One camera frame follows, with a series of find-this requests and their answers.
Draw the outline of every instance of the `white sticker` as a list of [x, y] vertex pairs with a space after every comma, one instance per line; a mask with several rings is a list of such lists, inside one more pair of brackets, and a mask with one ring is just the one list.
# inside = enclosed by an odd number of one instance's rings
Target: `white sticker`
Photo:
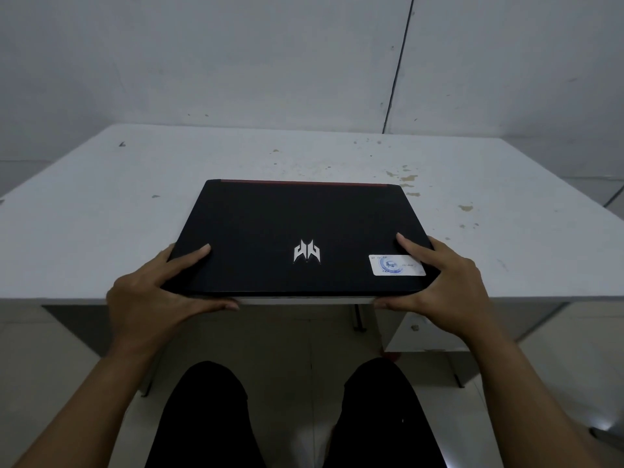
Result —
[[375, 276], [425, 276], [423, 265], [408, 254], [369, 254]]

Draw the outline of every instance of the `white tabletop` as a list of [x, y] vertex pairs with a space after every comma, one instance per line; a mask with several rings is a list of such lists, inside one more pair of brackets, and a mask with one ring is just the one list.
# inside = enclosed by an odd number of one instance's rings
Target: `white tabletop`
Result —
[[214, 178], [400, 184], [491, 297], [624, 298], [624, 222], [502, 140], [115, 125], [4, 197], [0, 299], [104, 302]]

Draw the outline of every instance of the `table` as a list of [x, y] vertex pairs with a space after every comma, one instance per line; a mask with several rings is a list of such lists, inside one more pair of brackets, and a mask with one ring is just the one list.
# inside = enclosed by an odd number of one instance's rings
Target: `table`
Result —
[[[477, 263], [516, 338], [561, 303], [624, 298], [624, 222], [503, 140], [113, 125], [4, 196], [0, 301], [93, 337], [105, 315], [76, 306], [103, 306], [175, 241], [214, 178], [401, 185], [426, 232]], [[417, 315], [376, 317], [386, 351], [465, 350]]]

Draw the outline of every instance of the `wall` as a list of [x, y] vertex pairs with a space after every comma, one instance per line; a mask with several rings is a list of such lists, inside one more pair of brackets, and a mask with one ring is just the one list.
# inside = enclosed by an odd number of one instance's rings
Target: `wall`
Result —
[[391, 97], [387, 133], [624, 185], [624, 0], [411, 2], [0, 0], [0, 194], [113, 122], [380, 132]]

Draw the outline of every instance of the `silver logo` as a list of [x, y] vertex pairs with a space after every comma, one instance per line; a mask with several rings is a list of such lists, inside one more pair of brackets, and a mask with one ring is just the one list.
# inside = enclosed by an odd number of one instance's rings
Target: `silver logo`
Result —
[[318, 262], [321, 262], [321, 251], [318, 249], [318, 246], [314, 245], [314, 240], [310, 241], [310, 244], [305, 244], [303, 240], [301, 240], [301, 244], [294, 247], [293, 262], [295, 262], [299, 256], [306, 258], [306, 261], [308, 261], [310, 256], [316, 256]]

